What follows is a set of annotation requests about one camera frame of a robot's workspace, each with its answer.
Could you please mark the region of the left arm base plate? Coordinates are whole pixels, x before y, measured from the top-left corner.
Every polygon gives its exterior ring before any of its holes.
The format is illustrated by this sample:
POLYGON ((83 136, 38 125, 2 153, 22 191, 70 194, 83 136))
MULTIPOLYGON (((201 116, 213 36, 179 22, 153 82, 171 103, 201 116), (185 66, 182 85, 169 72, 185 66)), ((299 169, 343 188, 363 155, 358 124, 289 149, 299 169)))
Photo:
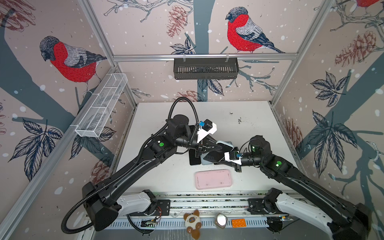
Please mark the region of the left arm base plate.
POLYGON ((157 200, 149 205, 144 212, 131 213, 133 217, 168 216, 170 214, 170 200, 157 200))

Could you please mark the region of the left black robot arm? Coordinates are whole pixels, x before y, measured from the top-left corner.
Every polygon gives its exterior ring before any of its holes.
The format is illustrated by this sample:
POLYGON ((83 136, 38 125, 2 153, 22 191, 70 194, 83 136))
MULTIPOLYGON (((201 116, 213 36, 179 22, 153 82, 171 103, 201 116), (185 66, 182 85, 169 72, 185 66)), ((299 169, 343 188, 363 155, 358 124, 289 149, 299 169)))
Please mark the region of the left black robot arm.
POLYGON ((193 102, 186 97, 177 98, 170 108, 165 125, 143 143, 138 155, 132 161, 98 184, 89 182, 83 186, 83 199, 64 216, 61 223, 62 232, 76 234, 90 227, 94 227, 96 231, 104 230, 123 211, 124 206, 118 202, 121 195, 151 169, 176 155, 178 147, 195 150, 196 157, 221 149, 211 136, 216 131, 217 125, 212 121, 199 120, 193 102), (186 101, 191 106, 196 120, 195 125, 189 125, 187 116, 172 115, 180 101, 186 101), (70 229, 67 222, 80 206, 84 206, 91 223, 70 229))

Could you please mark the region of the light blue phone case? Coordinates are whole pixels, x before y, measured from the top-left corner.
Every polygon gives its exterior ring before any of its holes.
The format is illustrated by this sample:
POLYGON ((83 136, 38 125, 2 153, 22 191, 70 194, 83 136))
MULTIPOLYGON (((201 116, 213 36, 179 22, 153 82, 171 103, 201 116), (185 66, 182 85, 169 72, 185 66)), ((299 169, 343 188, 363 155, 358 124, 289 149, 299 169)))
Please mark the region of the light blue phone case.
POLYGON ((209 153, 201 155, 201 164, 202 165, 211 165, 211 164, 213 164, 214 160, 215 160, 215 158, 210 156, 209 153))
POLYGON ((232 142, 217 141, 216 144, 221 147, 219 150, 217 150, 219 153, 231 152, 235 148, 232 142))

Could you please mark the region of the blue phone black screen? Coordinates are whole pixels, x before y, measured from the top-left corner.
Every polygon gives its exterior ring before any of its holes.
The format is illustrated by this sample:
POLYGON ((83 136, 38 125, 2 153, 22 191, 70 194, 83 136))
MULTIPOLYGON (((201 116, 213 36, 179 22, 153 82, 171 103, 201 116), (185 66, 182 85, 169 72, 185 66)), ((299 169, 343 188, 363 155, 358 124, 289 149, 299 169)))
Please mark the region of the blue phone black screen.
POLYGON ((201 157, 197 157, 194 149, 189 149, 189 164, 190 166, 197 166, 201 164, 201 157))

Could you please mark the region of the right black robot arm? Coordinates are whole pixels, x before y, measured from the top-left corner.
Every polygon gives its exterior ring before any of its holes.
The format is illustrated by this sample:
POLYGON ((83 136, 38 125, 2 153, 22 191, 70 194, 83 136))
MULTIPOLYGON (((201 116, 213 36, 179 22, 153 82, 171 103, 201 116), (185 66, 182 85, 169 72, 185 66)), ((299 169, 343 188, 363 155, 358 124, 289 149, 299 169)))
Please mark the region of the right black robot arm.
POLYGON ((327 233, 333 240, 366 240, 372 227, 372 212, 364 204, 341 199, 305 176, 292 163, 272 153, 262 136, 250 139, 250 151, 226 152, 224 159, 239 166, 254 166, 269 179, 296 191, 309 203, 272 188, 263 202, 268 213, 293 215, 327 233))

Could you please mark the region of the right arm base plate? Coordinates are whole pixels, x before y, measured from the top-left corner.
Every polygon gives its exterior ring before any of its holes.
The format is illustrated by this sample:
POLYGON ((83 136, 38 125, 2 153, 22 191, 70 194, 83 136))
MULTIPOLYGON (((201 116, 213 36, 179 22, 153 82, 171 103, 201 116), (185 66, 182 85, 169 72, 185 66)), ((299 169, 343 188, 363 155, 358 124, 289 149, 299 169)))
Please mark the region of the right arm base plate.
POLYGON ((248 199, 247 211, 252 215, 287 215, 277 208, 275 202, 264 199, 248 199))

